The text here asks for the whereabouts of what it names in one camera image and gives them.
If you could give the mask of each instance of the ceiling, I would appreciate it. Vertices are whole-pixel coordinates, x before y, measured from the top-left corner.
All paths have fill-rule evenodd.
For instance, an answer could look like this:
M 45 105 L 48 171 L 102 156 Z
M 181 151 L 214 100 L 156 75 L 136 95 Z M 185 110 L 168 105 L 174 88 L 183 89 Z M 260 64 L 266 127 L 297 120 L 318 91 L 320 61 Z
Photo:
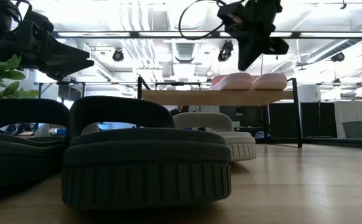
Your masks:
M 191 0 L 30 0 L 30 2 L 35 11 L 46 15 L 54 23 L 57 31 L 159 31 L 174 30 L 174 24 L 178 23 L 182 9 L 185 9 Z M 276 30 L 362 31 L 362 0 L 346 0 L 345 2 L 347 7 L 340 9 L 342 0 L 283 0 L 281 2 L 283 11 L 277 15 L 274 22 Z M 216 16 L 217 10 L 218 6 L 214 1 L 200 2 L 186 13 L 183 26 L 189 30 L 212 30 L 221 22 Z M 236 40 L 232 40 L 234 52 L 226 62 L 218 62 L 217 59 L 223 39 L 207 39 L 199 43 L 189 42 L 189 47 L 195 47 L 192 52 L 193 65 L 174 65 L 179 62 L 175 59 L 177 49 L 172 41 L 185 42 L 183 40 L 65 39 L 62 41 L 77 47 L 83 47 L 84 44 L 89 46 L 92 58 L 115 80 L 133 82 L 137 74 L 141 74 L 149 81 L 204 82 L 208 73 L 215 76 L 239 72 Z M 259 57 L 247 72 L 252 75 L 283 72 L 288 77 L 297 77 L 298 82 L 331 82 L 335 78 L 341 78 L 342 82 L 348 83 L 362 82 L 362 41 L 342 49 L 345 54 L 345 60 L 342 62 L 335 63 L 325 58 L 304 66 L 303 70 L 296 64 L 305 63 L 307 57 L 313 54 L 323 54 L 324 50 L 340 44 L 341 40 L 288 39 L 286 41 L 290 46 L 286 55 Z M 125 45 L 129 45 L 129 48 L 133 46 L 134 54 L 140 50 L 140 57 L 132 56 L 125 49 Z M 113 61 L 112 55 L 115 49 L 123 49 L 122 62 Z M 142 67 L 155 68 L 155 71 L 137 70 Z M 102 81 L 100 79 L 102 77 L 95 75 L 92 70 L 87 70 L 75 76 L 90 82 Z M 357 88 L 359 87 L 345 89 L 354 91 Z

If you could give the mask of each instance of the metal frame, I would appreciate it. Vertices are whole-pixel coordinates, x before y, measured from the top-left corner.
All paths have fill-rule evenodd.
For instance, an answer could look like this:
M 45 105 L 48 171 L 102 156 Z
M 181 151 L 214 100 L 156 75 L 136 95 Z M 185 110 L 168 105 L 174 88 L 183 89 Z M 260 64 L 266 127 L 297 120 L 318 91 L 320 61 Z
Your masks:
M 85 82 L 56 82 L 56 83 L 34 83 L 35 85 L 39 85 L 39 95 L 38 95 L 38 99 L 41 99 L 42 97 L 42 93 L 44 93 L 50 86 L 52 86 L 53 84 L 56 85 L 82 85 L 81 88 L 81 97 L 84 97 L 86 95 L 86 83 Z M 43 85 L 44 84 L 48 84 L 48 86 L 43 90 Z
M 301 118 L 300 118 L 300 102 L 299 102 L 299 94 L 297 91 L 297 80 L 296 78 L 290 78 L 287 80 L 292 81 L 293 86 L 293 104 L 295 109 L 295 127 L 297 131 L 297 147 L 301 148 L 303 139 L 302 139 L 302 131 L 301 131 Z M 142 77 L 138 77 L 137 79 L 137 98 L 142 99 L 142 85 L 145 86 L 147 90 L 150 90 L 149 86 L 145 82 Z M 183 86 L 183 85 L 198 85 L 199 90 L 201 90 L 202 83 L 199 82 L 158 82 L 155 83 L 155 89 L 157 89 L 158 85 L 172 85 L 172 86 Z M 268 105 L 261 106 L 262 109 L 262 119 L 263 119 L 263 129 L 264 129 L 264 143 L 267 143 L 267 132 L 269 127 L 269 115 L 268 115 Z
M 186 36 L 201 36 L 209 31 L 183 31 Z M 151 30 L 151 31 L 54 31 L 52 35 L 56 39 L 180 39 L 178 31 Z M 271 37 L 282 39 L 328 39 L 328 40 L 362 40 L 362 32 L 330 32 L 330 31 L 275 31 Z M 202 39 L 232 39 L 224 31 L 216 31 Z

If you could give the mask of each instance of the ceiling pipe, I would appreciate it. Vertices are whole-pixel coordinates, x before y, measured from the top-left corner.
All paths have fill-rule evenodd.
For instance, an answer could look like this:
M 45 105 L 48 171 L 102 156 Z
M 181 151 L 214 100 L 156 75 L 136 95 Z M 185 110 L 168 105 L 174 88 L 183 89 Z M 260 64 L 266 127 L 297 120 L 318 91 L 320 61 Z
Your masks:
M 114 19 L 108 19 L 108 25 L 111 30 L 124 30 L 121 24 L 121 11 L 120 11 L 120 4 L 116 4 L 112 6 L 114 9 L 113 14 L 117 15 Z M 138 66 L 142 66 L 142 62 L 138 61 L 137 56 L 133 50 L 131 50 L 131 44 L 128 43 L 128 40 L 120 39 L 120 44 L 122 45 L 123 49 L 126 50 L 127 54 L 130 56 L 131 60 L 137 61 Z
M 184 7 L 189 5 L 192 1 L 178 1 L 174 4 L 174 1 L 168 0 L 167 6 L 167 22 L 170 30 L 178 30 L 179 18 Z M 207 1 L 201 1 L 195 6 L 191 7 L 183 17 L 181 29 L 182 30 L 204 30 L 205 22 L 207 19 L 208 3 Z M 180 63 L 191 63 L 195 59 L 198 52 L 198 42 L 172 42 L 172 54 L 173 59 Z M 180 77 L 192 77 L 195 74 L 195 65 L 173 65 L 174 75 L 177 78 Z
M 151 31 L 151 27 L 149 26 L 149 11 L 148 11 L 148 4 L 146 1 L 141 2 L 141 24 L 144 31 Z M 152 61 L 154 62 L 155 67 L 159 65 L 159 62 L 156 60 L 156 54 L 154 49 L 154 41 L 152 39 L 147 39 L 149 52 L 152 56 Z
M 132 2 L 131 24 L 132 24 L 134 30 L 141 30 L 141 26 L 139 25 L 139 4 L 138 4 L 138 0 L 133 0 L 133 2 Z M 143 53 L 145 53 L 145 55 L 147 57 L 147 61 L 149 61 L 149 65 L 151 65 L 151 63 L 153 63 L 152 62 L 152 55 L 148 50 L 147 40 L 139 39 L 139 40 L 136 40 L 136 42 L 139 43 L 142 46 L 142 49 L 144 50 Z
M 323 4 L 319 4 L 319 3 L 315 3 L 315 5 L 313 5 L 313 8 L 311 8 L 310 10 L 308 10 L 306 13 L 304 13 L 304 15 L 302 16 L 303 18 L 295 25 L 291 28 L 291 31 L 295 31 L 297 30 L 305 21 L 307 21 L 307 19 L 312 15 L 312 13 L 314 11 L 316 11 L 319 6 L 322 6 Z M 299 52 L 299 40 L 297 39 L 297 51 Z M 275 68 L 273 68 L 271 70 L 270 73 L 274 73 L 278 70 L 281 69 L 281 67 L 283 65 L 285 65 L 287 62 L 290 62 L 290 61 L 294 61 L 294 60 L 297 60 L 298 58 L 300 57 L 300 54 L 297 53 L 296 55 L 294 56 L 291 56 L 289 59 L 287 59 L 286 61 L 282 62 L 281 64 L 279 64 L 278 66 L 276 66 Z
M 354 31 L 357 31 L 357 32 L 362 31 L 362 24 L 359 25 Z M 324 60 L 326 58 L 329 58 L 361 41 L 362 40 L 359 40 L 359 39 L 350 39 L 350 40 L 341 40 L 341 41 L 335 40 L 335 41 L 331 42 L 330 44 L 317 50 L 316 52 L 308 55 L 308 57 L 306 58 L 306 62 L 307 63 L 317 63 L 317 62 Z
M 132 30 L 129 20 L 128 4 L 123 4 L 121 6 L 121 24 L 125 30 Z M 137 59 L 141 61 L 145 67 L 148 67 L 148 63 L 144 60 L 144 55 L 141 51 L 141 48 L 139 47 L 139 44 L 136 43 L 136 40 L 135 39 L 126 40 L 126 43 L 129 44 L 130 49 L 135 52 Z

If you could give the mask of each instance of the black metal leg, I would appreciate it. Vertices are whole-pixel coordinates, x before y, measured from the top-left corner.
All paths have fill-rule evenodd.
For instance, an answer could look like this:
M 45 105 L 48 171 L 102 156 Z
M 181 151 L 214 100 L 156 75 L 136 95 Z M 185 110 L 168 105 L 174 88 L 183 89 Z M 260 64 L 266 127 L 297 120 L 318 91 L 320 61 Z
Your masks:
M 82 85 L 83 85 L 83 88 L 81 91 L 81 97 L 84 97 L 86 95 L 86 83 L 82 83 Z
M 137 79 L 137 99 L 142 99 L 142 77 Z
M 300 109 L 299 109 L 299 94 L 297 91 L 297 80 L 291 78 L 293 84 L 293 104 L 294 104 L 294 113 L 295 113 L 295 128 L 297 132 L 297 147 L 302 147 L 302 133 L 301 133 L 301 123 L 300 123 Z
M 199 86 L 199 91 L 202 90 L 202 84 L 199 83 L 198 86 Z M 199 105 L 199 112 L 202 112 L 202 106 L 201 105 Z
M 267 135 L 268 135 L 268 106 L 262 106 L 262 119 L 263 124 L 262 128 L 264 129 L 264 143 L 267 143 Z
M 39 96 L 38 96 L 39 99 L 42 98 L 42 88 L 43 88 L 43 83 L 39 83 Z M 36 123 L 34 125 L 34 132 L 36 132 L 38 128 L 39 128 L 39 124 Z
M 42 87 L 43 87 L 43 83 L 39 83 L 39 99 L 41 99 L 42 97 Z

